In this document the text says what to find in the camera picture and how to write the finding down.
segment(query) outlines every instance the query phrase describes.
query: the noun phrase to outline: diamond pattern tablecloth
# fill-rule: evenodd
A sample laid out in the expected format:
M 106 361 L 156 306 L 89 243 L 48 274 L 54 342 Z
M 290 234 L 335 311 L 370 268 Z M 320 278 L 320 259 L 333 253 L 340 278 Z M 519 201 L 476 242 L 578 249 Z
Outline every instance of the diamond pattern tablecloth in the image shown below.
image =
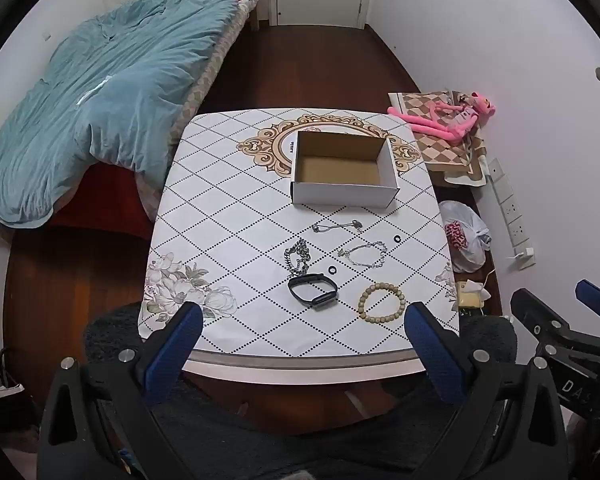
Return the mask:
M 308 128 L 395 139 L 400 191 L 392 205 L 385 210 L 293 205 L 287 178 L 291 133 Z M 353 219 L 362 222 L 362 232 L 311 229 Z M 313 310 L 289 294 L 283 253 L 298 238 L 309 245 L 309 272 L 337 268 L 332 278 L 340 285 L 338 303 Z M 381 268 L 352 266 L 336 256 L 340 247 L 378 240 L 389 249 Z M 378 255 L 362 249 L 352 257 L 373 262 Z M 315 108 L 200 115 L 184 131 L 160 202 L 138 329 L 147 338 L 191 300 L 205 315 L 197 351 L 254 358 L 386 352 L 390 360 L 393 352 L 411 348 L 403 320 L 362 321 L 355 311 L 360 294 L 373 282 L 399 285 L 409 302 L 424 302 L 457 331 L 448 264 L 429 174 L 400 119 Z M 397 300 L 376 292 L 367 309 L 372 316 L 387 315 L 397 309 Z

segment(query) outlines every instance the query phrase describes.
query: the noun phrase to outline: bed leg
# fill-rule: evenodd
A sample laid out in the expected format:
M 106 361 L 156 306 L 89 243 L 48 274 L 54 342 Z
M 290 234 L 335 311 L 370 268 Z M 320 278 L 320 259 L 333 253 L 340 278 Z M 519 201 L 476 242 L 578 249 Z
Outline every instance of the bed leg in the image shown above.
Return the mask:
M 257 32 L 258 30 L 260 30 L 260 22 L 258 22 L 258 12 L 256 11 L 256 9 L 253 9 L 250 12 L 249 23 L 253 32 Z

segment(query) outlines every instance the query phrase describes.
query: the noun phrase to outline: open white box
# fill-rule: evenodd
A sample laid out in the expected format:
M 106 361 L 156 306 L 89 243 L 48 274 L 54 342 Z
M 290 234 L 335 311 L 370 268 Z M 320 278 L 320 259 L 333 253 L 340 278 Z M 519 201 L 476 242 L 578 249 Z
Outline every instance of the open white box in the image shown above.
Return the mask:
M 397 193 L 388 139 L 298 132 L 291 165 L 292 203 L 386 208 Z

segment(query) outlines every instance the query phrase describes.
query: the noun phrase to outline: white plastic bag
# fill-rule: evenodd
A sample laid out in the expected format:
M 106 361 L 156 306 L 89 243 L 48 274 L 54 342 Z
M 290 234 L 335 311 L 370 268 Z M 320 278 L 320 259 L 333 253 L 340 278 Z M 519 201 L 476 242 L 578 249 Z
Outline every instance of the white plastic bag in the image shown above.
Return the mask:
M 489 228 L 473 210 L 455 200 L 439 204 L 455 272 L 474 272 L 484 265 L 490 249 Z

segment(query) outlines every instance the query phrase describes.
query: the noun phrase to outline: blue gripper pad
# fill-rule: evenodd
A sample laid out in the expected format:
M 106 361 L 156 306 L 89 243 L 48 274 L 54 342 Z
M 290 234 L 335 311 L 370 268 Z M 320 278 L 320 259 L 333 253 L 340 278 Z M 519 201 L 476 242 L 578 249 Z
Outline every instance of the blue gripper pad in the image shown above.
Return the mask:
M 440 399 L 464 403 L 473 365 L 468 349 L 451 330 L 444 330 L 423 303 L 411 303 L 404 314 L 404 331 Z
M 186 301 L 166 327 L 153 332 L 142 347 L 136 379 L 149 407 L 163 402 L 178 379 L 182 366 L 202 334 L 200 307 Z
M 576 298 L 600 316 L 600 289 L 587 280 L 576 285 Z

